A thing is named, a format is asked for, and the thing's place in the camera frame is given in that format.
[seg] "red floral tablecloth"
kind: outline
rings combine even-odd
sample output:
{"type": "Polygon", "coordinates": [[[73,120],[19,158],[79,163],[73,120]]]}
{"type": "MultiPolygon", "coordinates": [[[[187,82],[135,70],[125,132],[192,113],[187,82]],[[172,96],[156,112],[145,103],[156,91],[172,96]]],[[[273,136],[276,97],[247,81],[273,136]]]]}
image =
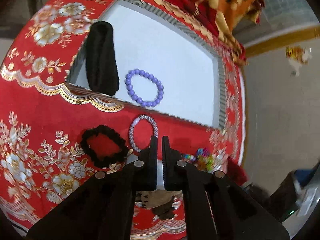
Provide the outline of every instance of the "red floral tablecloth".
{"type": "MultiPolygon", "coordinates": [[[[2,64],[0,206],[25,230],[98,170],[79,146],[81,134],[104,124],[128,141],[129,126],[141,114],[139,110],[72,94],[64,85],[91,23],[113,1],[50,0],[23,28],[2,64]]],[[[240,163],[244,139],[241,73],[232,63],[228,49],[194,18],[165,1],[143,1],[194,30],[216,49],[225,65],[226,128],[206,129],[155,115],[159,138],[169,136],[171,147],[183,153],[194,154],[198,148],[207,147],[212,154],[231,156],[240,163]]],[[[151,134],[147,123],[139,124],[135,129],[137,145],[146,147],[151,134]]],[[[158,144],[161,159],[161,143],[158,144]]],[[[100,154],[108,154],[112,146],[100,148],[107,148],[100,154]]],[[[122,165],[112,165],[105,171],[116,172],[122,165]]],[[[154,217],[150,210],[136,207],[132,238],[183,237],[181,200],[174,206],[176,217],[165,221],[154,217]]]]}

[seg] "black hair scrunchie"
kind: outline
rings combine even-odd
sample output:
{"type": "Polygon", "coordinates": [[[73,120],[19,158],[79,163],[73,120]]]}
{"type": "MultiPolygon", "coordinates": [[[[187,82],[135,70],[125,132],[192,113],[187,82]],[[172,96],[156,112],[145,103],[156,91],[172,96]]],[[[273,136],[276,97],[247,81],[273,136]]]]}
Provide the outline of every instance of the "black hair scrunchie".
{"type": "Polygon", "coordinates": [[[84,153],[91,157],[91,161],[94,162],[94,166],[100,169],[103,169],[104,167],[108,168],[110,164],[116,162],[124,162],[124,158],[129,152],[129,149],[127,148],[127,146],[125,146],[125,140],[120,137],[120,134],[118,134],[114,129],[105,125],[99,125],[96,128],[85,131],[82,135],[82,141],[80,142],[80,145],[84,153]],[[108,136],[115,144],[120,147],[121,151],[113,154],[111,157],[105,156],[103,160],[99,160],[97,157],[97,153],[89,147],[87,142],[90,137],[94,135],[97,137],[99,133],[108,136]]]}

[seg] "purple bead bracelet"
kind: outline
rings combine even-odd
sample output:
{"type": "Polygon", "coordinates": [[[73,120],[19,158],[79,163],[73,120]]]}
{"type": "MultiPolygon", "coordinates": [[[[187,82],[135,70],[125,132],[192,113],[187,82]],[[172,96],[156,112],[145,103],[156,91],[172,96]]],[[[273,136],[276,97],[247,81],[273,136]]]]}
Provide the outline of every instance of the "purple bead bracelet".
{"type": "Polygon", "coordinates": [[[127,85],[128,95],[131,97],[133,101],[136,101],[138,104],[140,104],[142,107],[155,107],[156,105],[159,105],[162,98],[163,98],[163,85],[160,80],[158,80],[154,75],[149,74],[148,72],[145,72],[144,70],[139,69],[133,69],[128,72],[128,74],[125,76],[125,84],[127,85]],[[148,78],[151,80],[154,84],[158,87],[158,94],[154,101],[143,101],[142,98],[138,97],[133,90],[133,85],[131,84],[131,78],[134,75],[140,75],[142,77],[148,78]]]}

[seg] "colorful toy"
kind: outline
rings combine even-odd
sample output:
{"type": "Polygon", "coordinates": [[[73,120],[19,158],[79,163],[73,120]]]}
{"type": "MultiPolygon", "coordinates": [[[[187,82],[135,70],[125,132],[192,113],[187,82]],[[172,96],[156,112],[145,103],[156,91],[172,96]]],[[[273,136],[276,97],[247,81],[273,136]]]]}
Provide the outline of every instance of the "colorful toy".
{"type": "Polygon", "coordinates": [[[196,165],[201,171],[209,173],[214,171],[216,157],[211,155],[206,148],[199,148],[196,152],[196,157],[190,154],[183,154],[183,159],[196,165]]]}

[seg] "white beaded bracelet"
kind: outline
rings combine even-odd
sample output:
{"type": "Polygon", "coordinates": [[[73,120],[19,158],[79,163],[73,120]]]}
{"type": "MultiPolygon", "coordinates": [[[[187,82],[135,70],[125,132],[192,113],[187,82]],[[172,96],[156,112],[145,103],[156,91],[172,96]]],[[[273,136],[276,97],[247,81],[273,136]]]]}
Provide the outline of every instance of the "white beaded bracelet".
{"type": "Polygon", "coordinates": [[[158,127],[157,127],[156,121],[152,117],[145,115],[145,114],[138,116],[136,119],[133,120],[133,122],[129,128],[130,145],[136,152],[140,152],[141,149],[137,147],[137,145],[135,144],[135,142],[133,140],[133,130],[134,130],[134,127],[140,122],[141,119],[147,120],[152,125],[153,135],[158,137],[158,127]]]}

